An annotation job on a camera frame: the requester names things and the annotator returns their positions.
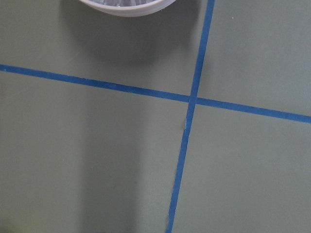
gray floor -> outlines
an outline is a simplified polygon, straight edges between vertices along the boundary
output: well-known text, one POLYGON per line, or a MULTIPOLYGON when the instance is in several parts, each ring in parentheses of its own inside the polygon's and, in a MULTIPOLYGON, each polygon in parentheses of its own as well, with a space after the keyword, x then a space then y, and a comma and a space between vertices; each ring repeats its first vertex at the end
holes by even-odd
MULTIPOLYGON (((198 97, 311 116, 311 3, 216 0, 198 97)), ((0 1, 0 64, 189 95, 207 0, 0 1)), ((0 233, 164 233, 188 103, 0 72, 0 233)), ((196 105, 174 233, 309 233, 311 124, 196 105)))

blue line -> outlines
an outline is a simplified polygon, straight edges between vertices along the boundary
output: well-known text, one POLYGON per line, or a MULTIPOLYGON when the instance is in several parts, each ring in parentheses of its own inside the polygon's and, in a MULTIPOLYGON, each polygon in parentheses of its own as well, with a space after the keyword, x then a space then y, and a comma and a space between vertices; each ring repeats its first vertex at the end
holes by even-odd
POLYGON ((109 82, 92 80, 92 79, 84 79, 84 78, 79 78, 75 76, 56 74, 56 73, 45 72, 45 71, 40 71, 40 70, 35 70, 35 69, 14 67, 14 66, 2 65, 2 64, 0 64, 0 70, 11 72, 11 73, 16 73, 16 74, 35 76, 35 77, 44 78, 44 79, 51 79, 51 80, 68 82, 68 83, 75 83, 75 84, 81 84, 81 85, 86 85, 86 86, 93 86, 93 87, 99 87, 99 88, 104 88, 104 89, 134 93, 138 95, 152 96, 152 97, 176 100, 176 101, 187 102, 187 103, 189 102, 189 96, 165 92, 165 91, 157 91, 157 90, 146 89, 146 88, 141 88, 141 87, 127 86, 127 85, 122 85, 122 84, 117 84, 117 83, 109 83, 109 82))
POLYGON ((281 112, 281 111, 265 109, 265 108, 252 107, 252 106, 247 106, 247 105, 242 105, 242 104, 237 104, 237 103, 229 103, 229 102, 223 102, 223 101, 217 101, 217 100, 208 100, 208 99, 198 98, 197 104, 205 105, 209 107, 229 109, 229 110, 234 110, 238 112, 252 113, 256 115, 263 115, 263 116, 268 116, 268 117, 276 117, 280 119, 311 123, 311 116, 281 112))
POLYGON ((166 233, 172 233, 173 231, 173 224, 174 224, 174 219, 175 219, 175 214, 176 214, 181 179, 182 179, 183 170, 185 166, 188 141, 189 141, 193 114, 194 114, 194 109, 195 109, 198 90, 199 90, 204 57, 205 57, 206 48, 207 48, 208 34, 209 34, 209 29, 210 29, 211 20, 212 20, 214 3, 215 3, 215 0, 209 0, 207 3, 207 10, 205 14, 203 29, 202 29, 200 47, 199 47, 199 52, 198 52, 198 57, 196 61, 195 72, 194 72, 193 82, 192 82, 192 87, 191 87, 191 95, 189 98, 189 104, 188 104, 188 110, 187 110, 187 116, 186 116, 186 126, 185 126, 185 130, 184 130, 183 137, 181 140, 180 152, 179 152, 179 157, 178 157, 178 162, 177 162, 177 169, 176 169, 175 181, 174 181, 173 192, 172 192, 172 197, 171 197, 171 204, 170 204, 170 209, 169 209, 169 218, 168 218, 166 233))

gray tile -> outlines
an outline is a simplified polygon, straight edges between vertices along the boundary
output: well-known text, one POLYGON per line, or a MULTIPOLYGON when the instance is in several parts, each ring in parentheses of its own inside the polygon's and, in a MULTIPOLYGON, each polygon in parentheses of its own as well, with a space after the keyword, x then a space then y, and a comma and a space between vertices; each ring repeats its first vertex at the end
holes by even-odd
POLYGON ((199 97, 311 115, 311 1, 216 0, 199 97))
POLYGON ((190 93, 207 0, 122 18, 77 0, 0 2, 0 63, 190 93))
POLYGON ((164 232, 186 111, 0 72, 0 232, 164 232))
POLYGON ((309 233, 311 124, 197 106, 175 233, 309 233))

blue tape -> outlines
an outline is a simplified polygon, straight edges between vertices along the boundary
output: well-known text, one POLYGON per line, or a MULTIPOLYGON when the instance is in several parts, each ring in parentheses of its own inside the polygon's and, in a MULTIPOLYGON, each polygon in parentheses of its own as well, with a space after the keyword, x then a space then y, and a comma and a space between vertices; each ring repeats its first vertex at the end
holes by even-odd
POLYGON ((198 52, 198 57, 196 61, 195 72, 194 72, 193 82, 192 82, 192 87, 191 87, 191 95, 189 98, 189 104, 188 104, 188 110, 187 110, 187 116, 186 116, 186 126, 185 126, 185 130, 184 130, 183 137, 181 140, 180 153, 179 153, 178 162, 177 162, 177 169, 176 169, 175 181, 174 181, 173 192, 172 192, 172 197, 171 197, 171 204, 170 204, 170 209, 169 209, 169 218, 168 218, 166 233, 172 233, 173 231, 173 224, 174 224, 174 219, 175 219, 175 214, 176 214, 181 179, 182 179, 184 166, 185 166, 188 141, 189 141, 189 136, 191 132, 193 114, 194 114, 198 90, 199 90, 204 57, 205 57, 206 48, 207 48, 207 41, 208 41, 209 29, 210 29, 211 20, 212 20, 214 3, 215 3, 215 0, 209 0, 207 3, 207 10, 205 14, 203 29, 202 29, 200 47, 199 47, 199 52, 198 52))
POLYGON ((252 107, 252 106, 247 106, 247 105, 242 105, 242 104, 229 103, 229 102, 223 102, 223 101, 217 101, 217 100, 208 100, 208 99, 203 99, 203 98, 197 98, 197 104, 209 106, 209 107, 229 109, 229 110, 234 110, 238 112, 252 113, 256 115, 311 123, 311 116, 281 112, 281 111, 265 109, 265 108, 252 107))
POLYGON ((116 91, 121 91, 121 92, 134 93, 138 95, 152 96, 152 97, 176 100, 176 101, 187 102, 187 103, 189 102, 189 96, 165 92, 165 91, 157 91, 157 90, 146 89, 146 88, 141 88, 141 87, 127 86, 127 85, 122 85, 122 84, 117 84, 117 83, 109 83, 109 82, 92 80, 92 79, 84 79, 84 78, 79 78, 75 76, 56 74, 56 73, 45 72, 45 71, 40 71, 40 70, 35 70, 35 69, 7 66, 7 65, 2 65, 2 64, 0 64, 0 70, 11 72, 11 73, 16 73, 16 74, 35 76, 35 77, 44 78, 44 79, 51 79, 51 80, 68 82, 68 83, 75 83, 75 84, 81 84, 81 85, 86 85, 86 86, 93 86, 93 87, 99 87, 99 88, 104 88, 104 89, 116 90, 116 91))

white plastic basket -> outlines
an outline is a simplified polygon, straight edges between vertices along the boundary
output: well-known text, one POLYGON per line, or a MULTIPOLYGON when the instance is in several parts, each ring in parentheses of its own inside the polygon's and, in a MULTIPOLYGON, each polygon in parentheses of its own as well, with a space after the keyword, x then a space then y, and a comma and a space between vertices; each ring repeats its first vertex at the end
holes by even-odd
POLYGON ((149 3, 135 5, 135 6, 111 6, 111 5, 104 5, 100 4, 91 0, 79 0, 86 5, 111 14, 115 16, 122 16, 122 17, 137 17, 137 16, 145 16, 152 14, 154 12, 160 11, 167 7, 168 5, 172 4, 175 0, 154 0, 149 3))

